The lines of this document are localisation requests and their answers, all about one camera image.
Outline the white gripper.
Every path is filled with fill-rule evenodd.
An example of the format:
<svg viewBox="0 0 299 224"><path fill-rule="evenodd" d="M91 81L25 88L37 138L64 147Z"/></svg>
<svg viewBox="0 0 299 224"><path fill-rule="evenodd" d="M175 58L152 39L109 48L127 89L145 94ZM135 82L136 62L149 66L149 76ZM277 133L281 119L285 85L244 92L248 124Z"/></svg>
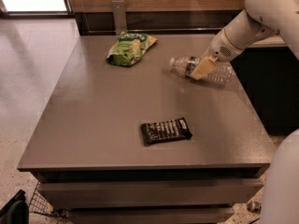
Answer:
<svg viewBox="0 0 299 224"><path fill-rule="evenodd" d="M221 63L230 62L242 52L242 49L238 49L229 40L225 29L222 29L211 40L206 50L206 56L208 57L200 59L199 63L191 71L191 78L195 80L201 79L217 68L217 61Z"/></svg>

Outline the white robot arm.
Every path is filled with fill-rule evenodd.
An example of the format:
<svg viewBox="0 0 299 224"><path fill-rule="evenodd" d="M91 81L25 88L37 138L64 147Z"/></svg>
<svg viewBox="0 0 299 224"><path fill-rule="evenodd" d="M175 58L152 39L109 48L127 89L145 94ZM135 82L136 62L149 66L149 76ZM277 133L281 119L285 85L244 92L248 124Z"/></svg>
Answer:
<svg viewBox="0 0 299 224"><path fill-rule="evenodd" d="M230 62L256 41L278 34L299 59L299 1L245 0L242 10L214 36L192 77ZM279 145L265 179L260 224L299 224L299 130Z"/></svg>

